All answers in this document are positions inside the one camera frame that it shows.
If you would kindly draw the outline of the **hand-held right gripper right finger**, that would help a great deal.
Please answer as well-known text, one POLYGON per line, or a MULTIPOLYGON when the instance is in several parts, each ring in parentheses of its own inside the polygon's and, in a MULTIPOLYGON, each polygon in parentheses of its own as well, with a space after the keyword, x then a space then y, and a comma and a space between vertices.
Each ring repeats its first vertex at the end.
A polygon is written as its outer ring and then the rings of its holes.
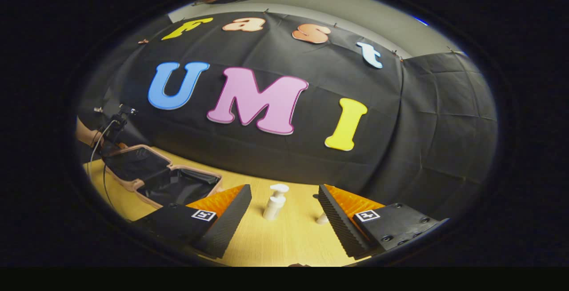
POLYGON ((352 192, 321 184, 318 200, 348 257, 362 259, 421 239, 443 224, 409 205, 383 205, 352 192))

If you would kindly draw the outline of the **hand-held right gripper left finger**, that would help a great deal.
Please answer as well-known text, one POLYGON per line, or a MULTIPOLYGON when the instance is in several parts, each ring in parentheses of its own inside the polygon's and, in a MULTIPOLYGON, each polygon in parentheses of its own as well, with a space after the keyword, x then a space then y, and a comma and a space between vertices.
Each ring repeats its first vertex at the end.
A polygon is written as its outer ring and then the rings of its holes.
POLYGON ((250 184, 243 184, 191 204, 162 206, 133 224, 173 248, 222 258, 251 200, 250 184))

